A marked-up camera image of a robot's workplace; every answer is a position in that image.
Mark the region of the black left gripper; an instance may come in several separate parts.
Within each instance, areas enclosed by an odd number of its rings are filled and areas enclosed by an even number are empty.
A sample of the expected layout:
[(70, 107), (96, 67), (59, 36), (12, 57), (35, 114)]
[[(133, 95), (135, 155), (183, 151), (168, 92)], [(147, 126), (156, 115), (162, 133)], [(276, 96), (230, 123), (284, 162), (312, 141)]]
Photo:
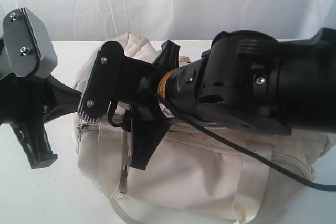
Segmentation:
[(47, 168), (58, 159), (44, 123), (77, 112), (81, 95), (53, 76), (41, 79), (11, 73), (1, 39), (1, 124), (11, 126), (31, 169)]

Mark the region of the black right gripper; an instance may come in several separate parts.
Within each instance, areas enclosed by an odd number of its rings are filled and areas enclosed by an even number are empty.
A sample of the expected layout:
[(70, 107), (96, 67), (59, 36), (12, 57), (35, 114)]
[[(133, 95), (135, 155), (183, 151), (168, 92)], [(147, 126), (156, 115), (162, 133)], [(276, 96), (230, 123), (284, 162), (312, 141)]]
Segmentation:
[(179, 65), (180, 46), (170, 40), (154, 63), (126, 57), (118, 80), (117, 99), (130, 105), (131, 161), (130, 167), (146, 170), (159, 143), (170, 128), (156, 97), (161, 78)]

